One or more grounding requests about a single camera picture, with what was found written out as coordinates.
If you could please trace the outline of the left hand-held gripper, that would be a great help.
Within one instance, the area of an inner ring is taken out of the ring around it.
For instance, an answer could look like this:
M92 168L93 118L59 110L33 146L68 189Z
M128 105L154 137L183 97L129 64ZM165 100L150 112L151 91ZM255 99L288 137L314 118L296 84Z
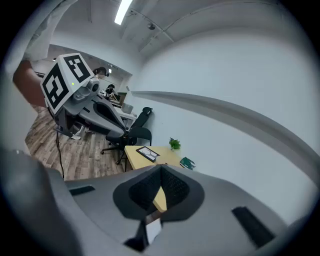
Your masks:
M79 123L95 133L111 138L125 134L125 125L111 104L95 101L93 110L83 109L97 95L99 85L80 53L56 58L40 86L57 132L72 137L80 129L75 125L79 116Z

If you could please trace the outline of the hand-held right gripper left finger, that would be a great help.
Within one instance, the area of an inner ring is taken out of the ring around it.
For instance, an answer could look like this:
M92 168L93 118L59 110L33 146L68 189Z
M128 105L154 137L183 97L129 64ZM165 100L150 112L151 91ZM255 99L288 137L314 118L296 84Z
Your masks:
M161 177L159 166L100 178L65 182L65 215L85 256L141 256L147 245L148 213L129 195L138 182L150 186Z

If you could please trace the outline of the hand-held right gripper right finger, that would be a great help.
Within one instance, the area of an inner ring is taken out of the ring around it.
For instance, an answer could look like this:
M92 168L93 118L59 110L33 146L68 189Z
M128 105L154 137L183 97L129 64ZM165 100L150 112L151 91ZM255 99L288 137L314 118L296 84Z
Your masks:
M267 205L224 179L179 167L174 170L197 181L204 190L200 208L187 220L165 222L149 246L151 256L247 256L255 245L232 213L247 207L275 236L287 229Z

